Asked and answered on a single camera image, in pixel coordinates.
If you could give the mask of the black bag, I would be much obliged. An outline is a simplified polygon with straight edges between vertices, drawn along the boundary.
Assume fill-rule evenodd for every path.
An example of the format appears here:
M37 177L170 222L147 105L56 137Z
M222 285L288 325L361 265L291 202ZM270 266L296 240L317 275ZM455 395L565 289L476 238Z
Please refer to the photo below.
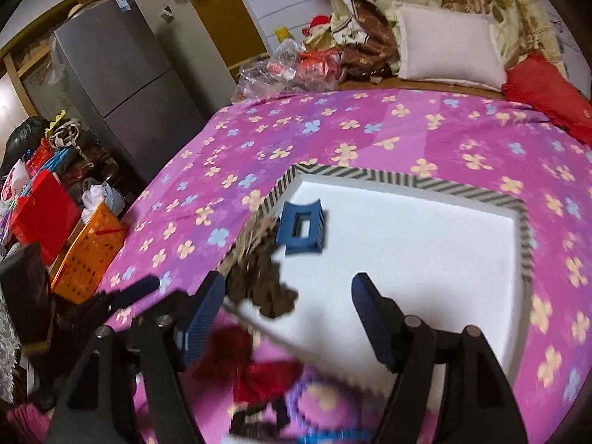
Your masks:
M1 177L5 178L16 161L28 150L36 150L50 122L41 116L30 116L15 128L8 137L1 164Z

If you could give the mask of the white pillow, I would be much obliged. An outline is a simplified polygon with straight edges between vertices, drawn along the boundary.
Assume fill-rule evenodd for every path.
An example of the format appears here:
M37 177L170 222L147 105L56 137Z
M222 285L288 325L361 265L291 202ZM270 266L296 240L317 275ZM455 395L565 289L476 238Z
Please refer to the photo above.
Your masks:
M399 5L398 77L499 91L507 81L486 16L427 6Z

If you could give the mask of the grey refrigerator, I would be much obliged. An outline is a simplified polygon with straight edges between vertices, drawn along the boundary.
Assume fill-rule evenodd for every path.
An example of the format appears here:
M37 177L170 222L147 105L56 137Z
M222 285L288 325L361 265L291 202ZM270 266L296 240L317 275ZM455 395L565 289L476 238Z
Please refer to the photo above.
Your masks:
M205 126L134 0L102 0L54 32L61 82L82 122L149 184Z

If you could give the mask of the brown patterned blanket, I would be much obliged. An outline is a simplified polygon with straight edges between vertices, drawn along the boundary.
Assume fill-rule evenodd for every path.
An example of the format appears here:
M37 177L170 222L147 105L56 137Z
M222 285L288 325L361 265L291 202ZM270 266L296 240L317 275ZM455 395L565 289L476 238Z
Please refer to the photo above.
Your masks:
M398 71L399 52L390 23L366 0L331 0L331 35L347 79L387 78Z

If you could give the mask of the blue hair claw clip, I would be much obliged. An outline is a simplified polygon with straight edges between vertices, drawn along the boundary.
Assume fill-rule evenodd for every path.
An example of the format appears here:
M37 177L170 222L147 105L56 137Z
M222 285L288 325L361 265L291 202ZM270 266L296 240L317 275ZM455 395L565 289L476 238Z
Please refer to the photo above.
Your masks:
M285 255L322 253L325 238L325 213L320 199L308 205L285 202L276 233L276 243Z

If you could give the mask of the red gift bag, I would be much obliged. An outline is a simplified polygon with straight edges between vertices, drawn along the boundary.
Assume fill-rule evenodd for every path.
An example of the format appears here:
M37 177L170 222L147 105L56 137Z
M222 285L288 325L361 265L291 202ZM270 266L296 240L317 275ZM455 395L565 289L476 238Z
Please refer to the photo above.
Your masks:
M23 246L39 243L42 263L50 265L61 252L81 210L55 175L41 169L27 195L17 199L9 229Z

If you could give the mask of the orange plastic basket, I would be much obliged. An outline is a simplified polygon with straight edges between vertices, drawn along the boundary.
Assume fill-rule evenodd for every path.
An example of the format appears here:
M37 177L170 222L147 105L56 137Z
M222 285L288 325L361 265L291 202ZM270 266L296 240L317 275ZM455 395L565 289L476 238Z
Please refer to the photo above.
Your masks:
M127 226L102 202L65 254L51 293L76 305L90 299L126 237Z

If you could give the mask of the pink floral bedsheet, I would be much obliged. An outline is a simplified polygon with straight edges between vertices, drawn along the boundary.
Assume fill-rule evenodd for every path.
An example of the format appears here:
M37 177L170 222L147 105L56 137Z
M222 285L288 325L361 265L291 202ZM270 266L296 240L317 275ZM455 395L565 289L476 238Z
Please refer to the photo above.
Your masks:
M384 396L351 300L375 287L436 329L482 329L514 388L528 439L544 443L591 369L591 149L518 102L419 90L337 91L221 109L125 215L106 291L158 278L115 329L176 290L194 293L257 212L320 202L320 253L275 253L297 292L276 319L242 302L256 361L300 359L290 433L371 424L359 391Z

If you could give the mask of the clear plastic bags pile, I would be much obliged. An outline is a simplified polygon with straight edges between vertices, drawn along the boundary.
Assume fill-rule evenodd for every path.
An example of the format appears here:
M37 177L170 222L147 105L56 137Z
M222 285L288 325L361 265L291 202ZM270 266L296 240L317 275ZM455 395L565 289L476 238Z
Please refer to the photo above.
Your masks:
M231 102L333 91L341 75L341 55L337 49L308 51L288 38L270 56L241 66Z

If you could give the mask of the leopard print scrunchie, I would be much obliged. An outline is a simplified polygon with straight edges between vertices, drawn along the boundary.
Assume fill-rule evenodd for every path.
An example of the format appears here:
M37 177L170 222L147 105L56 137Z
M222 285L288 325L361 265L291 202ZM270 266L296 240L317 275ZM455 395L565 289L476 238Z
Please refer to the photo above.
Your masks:
M272 260L278 228L277 218L252 216L218 265L226 297L234 305L251 302L267 319L291 313L298 299L296 290L280 282L279 265Z

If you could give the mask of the white striped-rim tray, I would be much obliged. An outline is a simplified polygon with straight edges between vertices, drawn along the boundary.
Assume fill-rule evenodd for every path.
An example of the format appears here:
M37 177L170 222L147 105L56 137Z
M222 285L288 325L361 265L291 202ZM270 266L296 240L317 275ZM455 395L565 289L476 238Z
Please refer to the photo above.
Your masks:
M259 212L278 216L285 202L317 199L322 253L272 257L281 282L298 292L294 310L267 319L250 302L227 303L240 322L324 374L387 395L394 377L375 358L351 299L353 277L365 273L434 329L479 327L507 378L516 378L534 269L520 198L400 172L295 164Z

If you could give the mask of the red satin bow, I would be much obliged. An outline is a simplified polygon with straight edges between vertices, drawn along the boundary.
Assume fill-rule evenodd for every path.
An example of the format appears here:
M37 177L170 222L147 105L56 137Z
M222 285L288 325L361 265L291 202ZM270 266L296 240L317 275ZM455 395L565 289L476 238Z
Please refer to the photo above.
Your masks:
M299 361L256 362L253 352L253 337L247 330L237 325L215 329L193 378L198 383L231 384L233 400L249 407L283 397L301 378Z

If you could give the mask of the red cushion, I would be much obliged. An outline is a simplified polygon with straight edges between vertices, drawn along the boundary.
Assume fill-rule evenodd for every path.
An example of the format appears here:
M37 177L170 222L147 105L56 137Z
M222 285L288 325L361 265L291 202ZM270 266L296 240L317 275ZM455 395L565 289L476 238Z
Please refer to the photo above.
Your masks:
M507 100L526 103L541 111L555 126L590 147L591 102L542 54L530 53L510 68L502 93Z

